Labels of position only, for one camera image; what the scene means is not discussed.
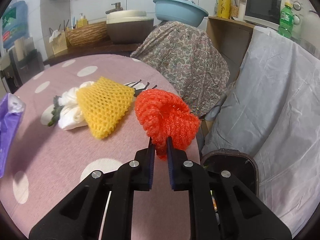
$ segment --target purple package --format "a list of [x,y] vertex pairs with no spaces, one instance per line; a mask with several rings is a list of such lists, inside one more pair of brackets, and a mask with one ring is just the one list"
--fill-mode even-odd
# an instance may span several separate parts
[[6,94],[0,103],[0,178],[4,174],[10,146],[25,109],[26,104],[10,93]]

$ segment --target silver screw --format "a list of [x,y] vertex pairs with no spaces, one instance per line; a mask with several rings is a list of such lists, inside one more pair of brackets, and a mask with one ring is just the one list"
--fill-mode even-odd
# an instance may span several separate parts
[[225,178],[229,178],[231,176],[230,171],[221,171],[221,176]]
[[94,171],[93,173],[91,173],[91,176],[94,178],[94,179],[97,179],[101,176],[101,171]]
[[139,162],[138,161],[130,161],[129,162],[129,165],[131,166],[131,167],[138,167],[139,166]]
[[186,167],[192,167],[193,166],[193,162],[192,161],[185,161],[183,163],[183,165],[186,166]]

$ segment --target round table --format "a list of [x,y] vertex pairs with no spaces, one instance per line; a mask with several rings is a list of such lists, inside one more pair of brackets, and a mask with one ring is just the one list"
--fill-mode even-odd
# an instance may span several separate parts
[[[117,55],[91,55],[57,64],[39,73],[15,95],[26,103],[23,121],[12,144],[5,175],[0,179],[0,201],[26,236],[31,228],[94,170],[110,172],[148,147],[134,103],[105,139],[95,139],[87,126],[64,131],[48,127],[52,99],[86,81],[104,76],[121,84],[140,83],[137,89],[157,88],[176,94],[173,86],[145,63]],[[186,150],[199,163],[194,139]],[[166,161],[155,158],[149,192],[135,192],[132,240],[189,240],[187,192],[174,192]]]

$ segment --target green plastic bottle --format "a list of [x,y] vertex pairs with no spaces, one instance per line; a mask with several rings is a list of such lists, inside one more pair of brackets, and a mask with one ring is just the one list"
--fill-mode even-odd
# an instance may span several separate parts
[[291,38],[291,32],[293,29],[293,13],[292,5],[288,2],[284,3],[284,8],[280,13],[280,24],[278,28],[278,33],[288,39]]

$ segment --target yellow soap dispenser bottle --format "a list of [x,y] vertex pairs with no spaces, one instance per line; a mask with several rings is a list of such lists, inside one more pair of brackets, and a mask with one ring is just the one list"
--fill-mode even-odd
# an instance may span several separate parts
[[85,18],[83,13],[80,13],[80,15],[81,15],[81,18],[77,22],[77,28],[88,25],[88,20]]

